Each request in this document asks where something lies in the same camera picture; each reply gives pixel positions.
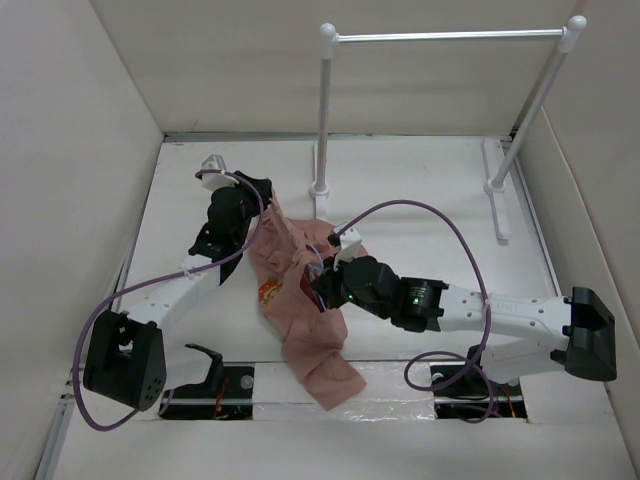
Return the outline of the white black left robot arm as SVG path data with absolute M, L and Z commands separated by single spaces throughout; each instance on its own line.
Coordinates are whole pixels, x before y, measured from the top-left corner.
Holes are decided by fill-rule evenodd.
M 91 339 L 77 384 L 137 412 L 169 390 L 190 386 L 208 397 L 222 387 L 220 354 L 190 343 L 169 358 L 165 342 L 178 322 L 232 275 L 257 237 L 252 221 L 263 217 L 272 199 L 268 179 L 221 169 L 202 169 L 196 176 L 211 190 L 211 200 L 180 270 L 152 280 L 154 291 L 125 312 L 99 307 L 88 329 Z

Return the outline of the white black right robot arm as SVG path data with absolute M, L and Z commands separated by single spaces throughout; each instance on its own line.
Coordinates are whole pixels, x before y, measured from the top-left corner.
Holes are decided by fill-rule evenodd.
M 510 337 L 470 348 L 479 358 L 461 376 L 474 393 L 557 370 L 596 382 L 617 377 L 615 318 L 589 288 L 545 299 L 483 296 L 440 280 L 399 277 L 372 256 L 326 268 L 311 288 L 332 309 L 350 303 L 412 333 L 489 330 Z

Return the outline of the pink printed t shirt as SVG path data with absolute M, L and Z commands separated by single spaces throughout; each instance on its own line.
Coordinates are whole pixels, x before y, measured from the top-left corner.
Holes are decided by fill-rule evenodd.
M 341 311 L 321 312 L 309 284 L 308 267 L 336 253 L 327 240 L 333 226 L 323 220 L 285 216 L 276 198 L 265 211 L 249 248 L 261 313 L 282 340 L 281 353 L 298 382 L 329 411 L 360 393 L 366 381 L 342 356 L 348 329 Z

